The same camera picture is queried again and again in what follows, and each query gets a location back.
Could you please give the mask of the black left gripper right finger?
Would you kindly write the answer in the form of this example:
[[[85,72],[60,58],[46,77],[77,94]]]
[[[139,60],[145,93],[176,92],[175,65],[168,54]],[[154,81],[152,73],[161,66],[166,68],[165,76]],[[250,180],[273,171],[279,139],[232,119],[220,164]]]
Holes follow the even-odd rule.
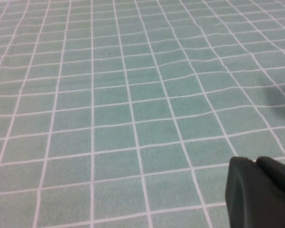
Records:
[[[258,157],[256,164],[275,186],[285,194],[285,165],[267,156]]]

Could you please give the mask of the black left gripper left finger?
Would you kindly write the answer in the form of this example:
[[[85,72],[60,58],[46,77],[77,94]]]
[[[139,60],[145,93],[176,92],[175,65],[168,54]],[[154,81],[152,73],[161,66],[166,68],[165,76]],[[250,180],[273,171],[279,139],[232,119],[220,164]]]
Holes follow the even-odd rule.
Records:
[[[285,228],[285,194],[256,161],[230,159],[225,200],[232,228]]]

